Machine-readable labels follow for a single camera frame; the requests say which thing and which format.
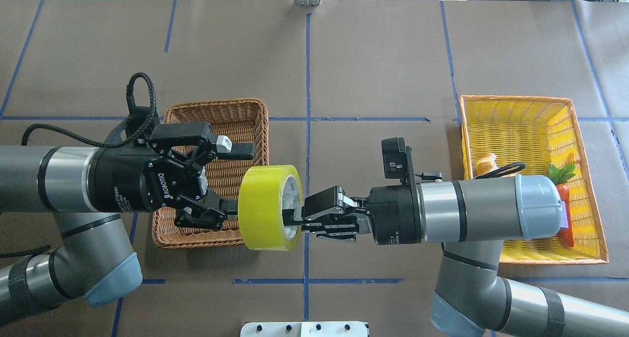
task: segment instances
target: yellow tape roll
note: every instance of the yellow tape roll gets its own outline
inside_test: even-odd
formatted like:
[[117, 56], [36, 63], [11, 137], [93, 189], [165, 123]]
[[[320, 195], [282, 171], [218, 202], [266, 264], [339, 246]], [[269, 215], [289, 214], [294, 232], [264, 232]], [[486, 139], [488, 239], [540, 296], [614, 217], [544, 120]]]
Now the yellow tape roll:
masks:
[[297, 169], [292, 165], [251, 167], [240, 185], [238, 226], [250, 250], [291, 251], [301, 226], [284, 227], [283, 209], [301, 215], [303, 194]]

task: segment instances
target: white label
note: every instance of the white label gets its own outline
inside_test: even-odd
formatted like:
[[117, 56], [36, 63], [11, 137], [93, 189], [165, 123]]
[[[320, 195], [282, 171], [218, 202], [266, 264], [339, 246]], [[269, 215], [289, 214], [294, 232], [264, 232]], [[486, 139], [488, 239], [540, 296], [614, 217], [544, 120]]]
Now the white label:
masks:
[[568, 229], [568, 210], [564, 201], [561, 201], [561, 227]]

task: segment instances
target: carrot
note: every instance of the carrot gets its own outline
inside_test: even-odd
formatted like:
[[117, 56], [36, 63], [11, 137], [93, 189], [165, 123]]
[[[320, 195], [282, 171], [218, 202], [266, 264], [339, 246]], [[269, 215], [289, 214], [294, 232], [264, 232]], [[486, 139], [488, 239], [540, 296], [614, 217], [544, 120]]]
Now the carrot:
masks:
[[575, 176], [575, 169], [574, 164], [568, 164], [561, 169], [553, 164], [548, 166], [548, 178], [550, 178], [557, 187], [559, 199], [563, 202], [567, 218], [567, 222], [562, 223], [557, 236], [559, 236], [568, 247], [574, 247], [574, 236], [572, 234], [572, 218], [570, 217], [570, 188], [566, 183]]

